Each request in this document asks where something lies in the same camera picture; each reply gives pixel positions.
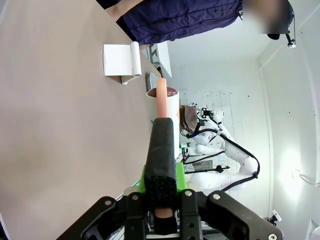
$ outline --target table surface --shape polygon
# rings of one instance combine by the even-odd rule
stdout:
[[[140,178],[145,74],[105,77],[103,44],[131,40],[95,0],[11,0],[0,24],[0,211],[13,240],[56,239]]]
[[[168,42],[164,41],[156,44],[156,52],[159,63],[163,66],[164,70],[172,77],[170,57],[168,50]]]

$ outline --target white wall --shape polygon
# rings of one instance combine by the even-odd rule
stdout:
[[[270,150],[263,89],[257,62],[253,59],[172,68],[169,86],[177,89],[181,104],[195,102],[210,109],[223,110],[224,124],[235,140],[260,161],[259,178],[245,189],[230,195],[260,216],[266,217],[270,200]],[[229,165],[238,171],[236,162],[227,157],[215,158],[213,164]]]
[[[169,41],[171,66],[257,58],[271,40],[252,30],[248,19],[245,22],[238,18],[225,28]]]
[[[258,58],[269,106],[274,149],[273,208],[286,239],[303,240],[310,219],[320,224],[320,8],[319,0],[291,1],[296,16],[296,48],[286,38],[273,41]]]

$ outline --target black foam padding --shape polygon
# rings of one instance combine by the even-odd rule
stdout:
[[[154,234],[168,235],[175,234],[177,232],[177,220],[174,215],[168,218],[159,218],[154,216],[153,225]]]
[[[171,118],[154,120],[143,177],[149,207],[174,208],[177,177]]]
[[[144,178],[145,195],[151,211],[155,208],[176,208],[177,183],[166,176],[148,176]]]

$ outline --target white cylinder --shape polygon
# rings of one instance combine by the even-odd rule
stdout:
[[[141,61],[140,61],[140,49],[139,43],[134,41],[130,44],[131,56],[132,56],[132,75],[134,77],[141,76]]]
[[[153,121],[158,117],[157,102],[155,88],[146,93],[147,114],[152,126]],[[174,137],[174,158],[179,156],[179,92],[174,88],[167,87],[168,97],[168,116],[173,122],[173,137]]]

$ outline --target navy jacket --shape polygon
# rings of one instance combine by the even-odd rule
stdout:
[[[123,20],[139,44],[156,44],[224,28],[241,10],[242,0],[144,0]]]

